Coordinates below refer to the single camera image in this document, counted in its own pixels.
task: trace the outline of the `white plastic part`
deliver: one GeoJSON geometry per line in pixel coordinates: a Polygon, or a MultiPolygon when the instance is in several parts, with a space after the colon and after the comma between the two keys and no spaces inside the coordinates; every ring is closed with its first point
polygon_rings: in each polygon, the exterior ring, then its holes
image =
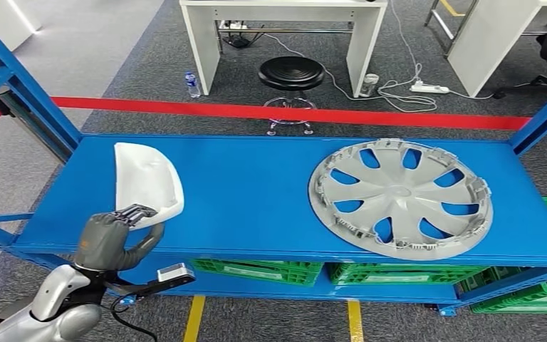
{"type": "Polygon", "coordinates": [[[116,210],[141,204],[158,212],[142,218],[130,230],[149,227],[177,216],[184,205],[181,179],[175,166],[153,147],[117,142],[116,210]]]}

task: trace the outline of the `gray robot hand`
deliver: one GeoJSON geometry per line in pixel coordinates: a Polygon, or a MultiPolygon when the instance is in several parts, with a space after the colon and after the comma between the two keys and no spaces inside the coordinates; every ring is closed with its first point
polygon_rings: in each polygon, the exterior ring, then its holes
{"type": "Polygon", "coordinates": [[[156,214],[152,208],[134,204],[116,212],[93,215],[80,236],[75,265],[92,271],[123,271],[136,267],[161,240],[165,225],[155,224],[139,243],[125,250],[129,228],[143,217],[156,214]]]}

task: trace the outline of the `white table leg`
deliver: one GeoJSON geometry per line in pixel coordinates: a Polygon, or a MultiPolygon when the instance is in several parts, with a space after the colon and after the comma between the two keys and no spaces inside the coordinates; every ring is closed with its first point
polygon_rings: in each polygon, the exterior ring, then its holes
{"type": "Polygon", "coordinates": [[[347,51],[347,68],[354,98],[359,96],[364,75],[368,71],[385,9],[386,7],[373,7],[355,11],[355,25],[347,51]]]}
{"type": "Polygon", "coordinates": [[[219,64],[219,47],[212,9],[208,6],[183,6],[183,19],[187,27],[189,43],[192,46],[202,92],[209,95],[217,65],[219,64]]]}
{"type": "Polygon", "coordinates": [[[470,96],[485,86],[540,7],[539,0],[479,0],[447,58],[470,96]]]}
{"type": "Polygon", "coordinates": [[[41,23],[32,13],[24,11],[17,2],[0,0],[0,39],[10,51],[15,50],[41,27],[41,23]]]}

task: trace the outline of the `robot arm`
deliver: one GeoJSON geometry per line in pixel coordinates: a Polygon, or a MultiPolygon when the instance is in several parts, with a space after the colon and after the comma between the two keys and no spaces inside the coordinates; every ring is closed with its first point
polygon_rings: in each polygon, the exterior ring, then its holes
{"type": "Polygon", "coordinates": [[[93,215],[81,235],[74,265],[54,269],[33,302],[0,324],[0,342],[74,341],[99,322],[106,289],[140,298],[194,281],[184,264],[159,270],[158,279],[145,285],[118,277],[118,271],[137,266],[162,238],[164,225],[156,224],[136,246],[124,248],[129,227],[155,214],[151,208],[134,204],[93,215]]]}

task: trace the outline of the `power strip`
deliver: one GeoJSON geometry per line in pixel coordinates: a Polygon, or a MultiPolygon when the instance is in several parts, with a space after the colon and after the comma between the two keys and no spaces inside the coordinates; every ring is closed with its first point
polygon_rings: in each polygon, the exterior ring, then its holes
{"type": "Polygon", "coordinates": [[[435,93],[435,94],[447,94],[449,93],[448,87],[441,87],[440,85],[425,85],[422,81],[416,81],[410,90],[415,93],[435,93]]]}

